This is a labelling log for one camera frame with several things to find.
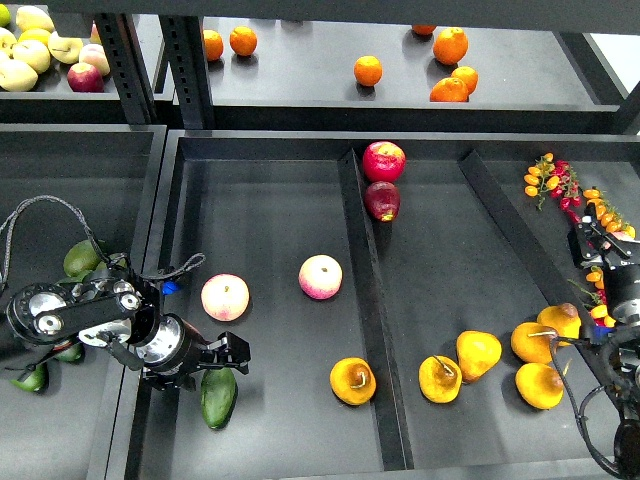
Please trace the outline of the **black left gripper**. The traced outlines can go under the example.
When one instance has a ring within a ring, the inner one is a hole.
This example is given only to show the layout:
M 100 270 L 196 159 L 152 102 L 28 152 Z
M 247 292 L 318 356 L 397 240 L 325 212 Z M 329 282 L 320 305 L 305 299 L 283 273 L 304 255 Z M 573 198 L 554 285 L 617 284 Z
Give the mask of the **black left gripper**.
M 215 341 L 207 341 L 175 314 L 159 317 L 150 332 L 132 346 L 143 361 L 142 379 L 159 391 L 195 391 L 194 374 L 203 369 L 249 373 L 251 350 L 246 340 L 225 331 Z

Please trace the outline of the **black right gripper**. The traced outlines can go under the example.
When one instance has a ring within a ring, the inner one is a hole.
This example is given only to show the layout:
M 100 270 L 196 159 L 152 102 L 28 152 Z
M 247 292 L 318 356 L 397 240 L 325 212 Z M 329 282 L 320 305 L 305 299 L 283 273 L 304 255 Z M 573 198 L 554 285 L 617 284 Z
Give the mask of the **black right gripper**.
M 576 267 L 602 271 L 608 312 L 615 320 L 639 319 L 639 246 L 629 235 L 613 236 L 591 217 L 568 234 Z

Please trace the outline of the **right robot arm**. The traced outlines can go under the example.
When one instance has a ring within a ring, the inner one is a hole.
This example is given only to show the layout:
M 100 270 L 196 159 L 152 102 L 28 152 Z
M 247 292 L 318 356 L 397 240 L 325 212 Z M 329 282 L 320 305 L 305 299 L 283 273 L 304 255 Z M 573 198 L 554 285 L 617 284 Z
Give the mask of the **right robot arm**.
M 581 402 L 569 388 L 578 432 L 589 454 L 607 474 L 617 479 L 639 477 L 639 242 L 622 239 L 601 226 L 593 213 L 581 217 L 570 231 L 570 250 L 578 267 L 599 267 L 603 274 L 606 308 L 611 327 L 586 320 L 579 336 L 551 340 L 551 352 L 566 341 L 576 346 L 599 385 Z M 592 443 L 586 407 L 598 393 L 608 396 L 619 425 L 613 440 L 613 458 L 608 459 Z

